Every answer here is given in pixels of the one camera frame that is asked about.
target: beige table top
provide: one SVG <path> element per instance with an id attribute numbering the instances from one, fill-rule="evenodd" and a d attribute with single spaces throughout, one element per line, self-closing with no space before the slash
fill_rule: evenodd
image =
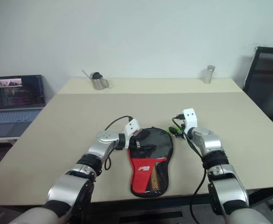
<path id="1" fill-rule="evenodd" d="M 221 93 L 57 94 L 0 163 L 0 205 L 43 204 L 55 180 L 115 118 L 131 115 L 142 127 L 166 129 L 193 107 L 198 123 L 221 139 L 247 189 L 273 187 L 273 123 L 239 88 Z M 121 131 L 126 121 L 111 130 Z M 97 178 L 92 202 L 134 199 L 127 151 L 111 155 L 112 167 Z M 192 194 L 203 175 L 200 159 L 174 139 L 164 196 Z M 207 181 L 200 193 L 207 193 Z"/>
<path id="2" fill-rule="evenodd" d="M 212 79 L 210 84 L 201 79 L 135 79 L 115 78 L 108 80 L 110 88 L 95 90 L 88 78 L 71 78 L 58 94 L 110 94 L 110 93 L 208 93 L 242 92 L 231 78 Z"/>

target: silver laptop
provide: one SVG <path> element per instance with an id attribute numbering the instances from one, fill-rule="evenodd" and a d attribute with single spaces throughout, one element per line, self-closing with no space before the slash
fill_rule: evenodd
<path id="1" fill-rule="evenodd" d="M 0 77 L 0 138 L 20 137 L 44 106 L 41 75 Z"/>

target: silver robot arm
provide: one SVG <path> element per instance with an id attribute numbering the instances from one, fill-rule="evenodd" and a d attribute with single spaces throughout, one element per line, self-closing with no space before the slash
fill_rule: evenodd
<path id="1" fill-rule="evenodd" d="M 81 159 L 50 188 L 47 202 L 26 211 L 10 224 L 65 224 L 91 202 L 94 181 L 111 151 L 128 148 L 130 138 L 140 132 L 136 119 L 125 126 L 123 133 L 100 132 Z"/>
<path id="2" fill-rule="evenodd" d="M 223 215 L 227 224 L 270 224 L 256 210 L 249 209 L 247 192 L 229 163 L 220 138 L 208 129 L 197 127 L 193 109 L 184 110 L 180 117 L 185 121 L 185 133 L 201 151 L 213 211 Z"/>

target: black cable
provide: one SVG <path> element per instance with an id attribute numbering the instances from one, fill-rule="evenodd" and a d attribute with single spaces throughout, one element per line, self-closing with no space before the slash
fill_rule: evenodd
<path id="1" fill-rule="evenodd" d="M 129 119 L 129 121 L 131 121 L 132 119 L 133 119 L 133 117 L 131 117 L 131 116 L 123 116 L 123 117 L 119 117 L 119 118 L 117 118 L 117 119 L 115 119 L 112 123 L 110 123 L 105 129 L 104 129 L 104 131 L 106 131 L 111 125 L 113 125 L 116 121 L 118 121 L 118 120 L 121 120 L 121 119 L 123 119 L 123 118 L 128 118 Z M 105 170 L 109 170 L 110 169 L 110 167 L 112 166 L 112 160 L 110 159 L 110 154 L 113 152 L 113 150 L 115 149 L 116 147 L 114 147 L 111 151 L 110 151 L 110 153 L 108 154 L 108 157 L 107 157 L 107 159 L 105 160 L 105 163 L 104 163 L 104 169 Z M 107 168 L 106 167 L 106 162 L 107 162 L 107 160 L 109 161 L 109 167 Z"/>
<path id="2" fill-rule="evenodd" d="M 110 154 L 113 152 L 113 150 L 115 149 L 116 147 L 114 147 L 111 151 L 110 151 L 110 153 L 108 154 L 108 157 L 107 157 L 107 159 L 105 160 L 105 163 L 104 163 L 104 169 L 105 170 L 109 170 L 110 169 L 110 167 L 112 166 L 112 160 L 110 159 Z M 109 167 L 106 167 L 106 162 L 107 162 L 107 160 L 109 161 Z"/>
<path id="3" fill-rule="evenodd" d="M 189 136 L 184 132 L 184 130 L 182 129 L 182 127 L 180 127 L 176 122 L 175 122 L 175 118 L 172 118 L 172 121 L 173 123 L 183 132 L 183 134 L 185 135 L 186 137 L 186 140 L 190 146 L 190 148 L 200 157 L 202 158 L 202 155 L 198 152 L 198 150 L 196 149 L 196 147 L 193 145 L 193 143 L 191 142 Z M 198 191 L 200 190 L 200 188 L 202 187 L 205 179 L 206 179 L 206 174 L 207 174 L 207 169 L 204 169 L 204 172 L 203 172 L 203 178 L 200 182 L 200 184 L 197 186 L 195 192 L 193 193 L 193 195 L 191 196 L 191 199 L 190 199 L 190 202 L 189 202 L 189 209 L 190 209 L 190 213 L 191 213 L 191 216 L 193 218 L 193 220 L 197 223 L 197 224 L 200 224 L 200 222 L 197 220 L 197 218 L 195 217 L 194 213 L 193 213 L 193 210 L 192 210 L 192 203 L 193 203 L 193 200 L 194 198 L 196 197 L 196 194 L 198 193 Z"/>
<path id="4" fill-rule="evenodd" d="M 114 122 L 116 122 L 116 121 L 118 121 L 118 120 L 121 120 L 121 119 L 123 119 L 123 118 L 129 118 L 129 121 L 131 121 L 132 119 L 133 119 L 133 117 L 131 117 L 131 116 L 123 116 L 123 117 L 120 117 L 120 118 L 118 118 L 118 119 L 115 119 L 112 123 L 110 123 L 105 129 L 104 129 L 104 131 L 106 131 L 111 125 L 113 125 L 113 123 Z"/>
<path id="5" fill-rule="evenodd" d="M 193 143 L 190 141 L 190 138 L 188 137 L 188 135 L 184 132 L 184 130 L 182 129 L 181 126 L 179 126 L 176 122 L 175 122 L 175 118 L 172 118 L 173 123 L 182 131 L 182 133 L 184 134 L 184 136 L 186 137 L 186 140 L 190 146 L 190 148 L 200 157 L 202 158 L 201 154 L 198 152 L 198 150 L 196 149 L 196 147 L 193 145 Z"/>
<path id="6" fill-rule="evenodd" d="M 207 169 L 204 169 L 204 172 L 203 172 L 203 178 L 200 182 L 200 184 L 197 186 L 195 192 L 193 193 L 193 195 L 191 196 L 191 199 L 190 199 L 190 203 L 189 203 L 189 209 L 190 209 L 190 213 L 191 213 L 191 216 L 193 218 L 193 220 L 197 223 L 197 224 L 200 224 L 200 222 L 196 219 L 194 213 L 193 213 L 193 210 L 192 210 L 192 203 L 193 203 L 193 200 L 194 198 L 196 197 L 196 194 L 198 193 L 198 191 L 200 190 L 200 188 L 202 187 L 205 179 L 206 179 L 206 174 L 207 174 Z"/>

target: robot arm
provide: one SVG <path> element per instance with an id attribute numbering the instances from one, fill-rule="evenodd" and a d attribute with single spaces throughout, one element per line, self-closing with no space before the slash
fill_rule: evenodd
<path id="1" fill-rule="evenodd" d="M 102 164 L 114 149 L 128 148 L 129 140 L 141 132 L 136 119 L 132 119 L 123 133 L 102 131 L 93 145 L 51 187 L 47 202 L 33 208 L 10 224 L 64 224 L 72 214 L 83 210 L 90 202 L 94 181 L 101 174 Z"/>
<path id="2" fill-rule="evenodd" d="M 193 109 L 184 110 L 182 118 L 185 120 L 185 133 L 200 149 L 210 182 L 208 190 L 213 211 L 223 215 L 228 224 L 270 224 L 256 210 L 249 209 L 247 192 L 229 163 L 220 138 L 208 129 L 197 127 Z"/>

